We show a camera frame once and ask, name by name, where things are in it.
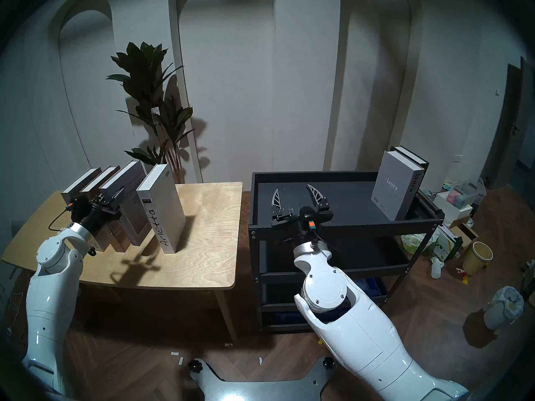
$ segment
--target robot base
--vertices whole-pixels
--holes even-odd
[[[330,357],[319,358],[307,376],[297,381],[229,382],[222,381],[199,358],[188,364],[189,376],[204,393],[204,399],[213,401],[319,401],[327,381],[336,370]]]

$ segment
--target wooden table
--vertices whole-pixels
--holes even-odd
[[[235,340],[222,291],[234,287],[242,185],[178,184],[186,226],[177,253],[164,254],[150,230],[141,246],[130,245],[125,253],[117,253],[109,246],[94,257],[86,255],[80,281],[125,288],[213,290],[228,332]],[[2,259],[36,271],[35,253],[44,240],[54,235],[48,224],[64,208],[65,202],[56,191],[22,226]],[[70,222],[70,213],[64,213],[54,227],[67,227]]]

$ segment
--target yellow bucket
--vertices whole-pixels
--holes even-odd
[[[466,254],[463,270],[469,276],[474,276],[494,257],[491,248],[481,241],[474,241]]]

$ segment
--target potted plant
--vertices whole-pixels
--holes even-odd
[[[118,112],[127,113],[145,122],[154,132],[158,141],[159,149],[154,145],[151,149],[147,145],[146,151],[141,148],[133,148],[125,151],[131,157],[139,159],[148,165],[168,163],[173,170],[175,181],[180,183],[180,156],[178,144],[188,133],[184,132],[186,121],[193,115],[193,108],[178,106],[173,97],[163,98],[163,83],[178,69],[171,73],[167,70],[171,63],[162,70],[162,61],[167,49],[162,45],[156,47],[143,42],[138,47],[134,43],[128,43],[126,53],[117,53],[111,59],[128,74],[110,74],[107,80],[121,82],[122,88],[138,102],[133,114],[123,110]]]

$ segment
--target black shelf cart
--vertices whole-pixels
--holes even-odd
[[[279,189],[283,207],[292,208],[294,213],[298,213],[302,206],[314,206],[307,184],[325,195],[334,213],[331,221],[322,224],[322,237],[332,246],[329,264],[341,268],[352,279],[373,279],[370,284],[376,286],[370,290],[370,297],[379,306],[388,301],[436,227],[442,224],[444,213],[418,192],[405,220],[388,220],[371,201],[376,178],[377,172],[253,173],[249,246],[256,314],[261,330],[310,330],[293,298],[301,291],[304,273],[293,264],[291,242],[275,244],[276,240],[292,234],[284,224],[271,226],[271,199],[276,189]],[[409,260],[393,236],[418,233],[426,235]],[[381,278],[392,275],[399,277],[387,290]],[[349,308],[346,299],[336,310],[318,315],[318,319],[324,322],[335,320]]]

